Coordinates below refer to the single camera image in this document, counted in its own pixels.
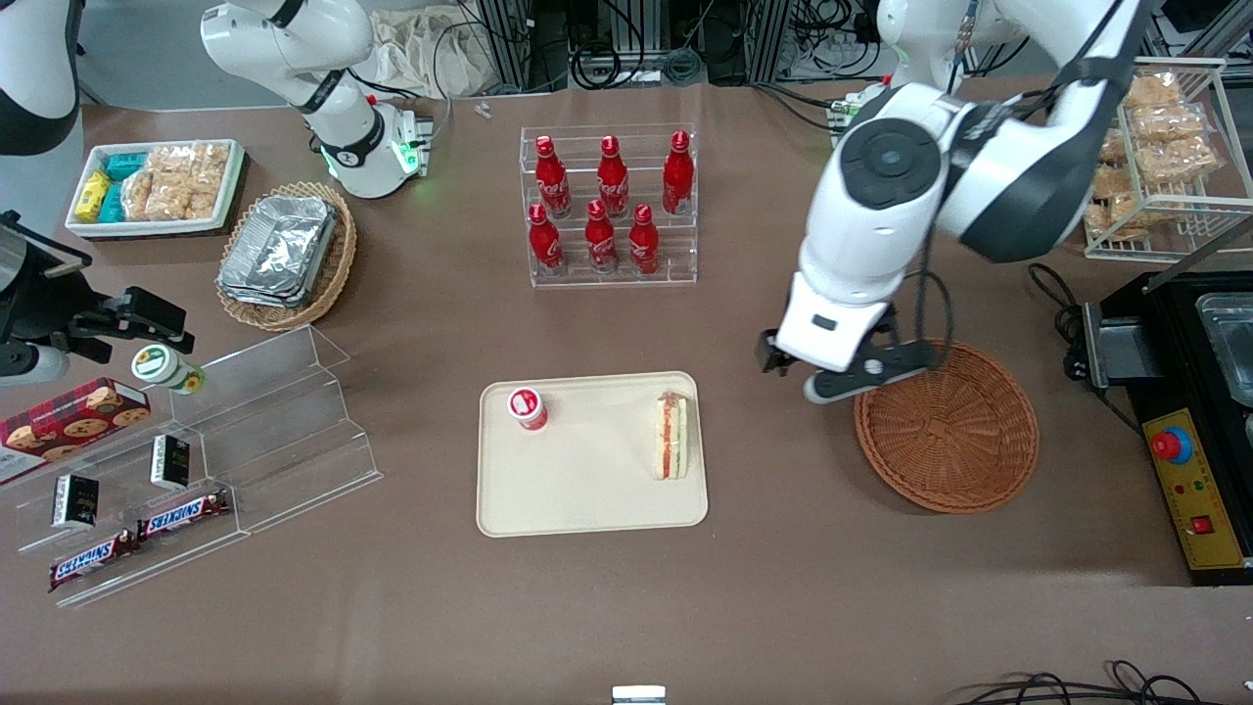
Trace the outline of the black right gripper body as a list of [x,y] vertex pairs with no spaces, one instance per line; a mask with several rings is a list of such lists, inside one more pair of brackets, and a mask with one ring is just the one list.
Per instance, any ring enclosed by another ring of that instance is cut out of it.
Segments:
[[112,361],[110,339],[128,339],[109,298],[88,284],[89,255],[59,245],[3,213],[3,364],[66,364],[76,354]]

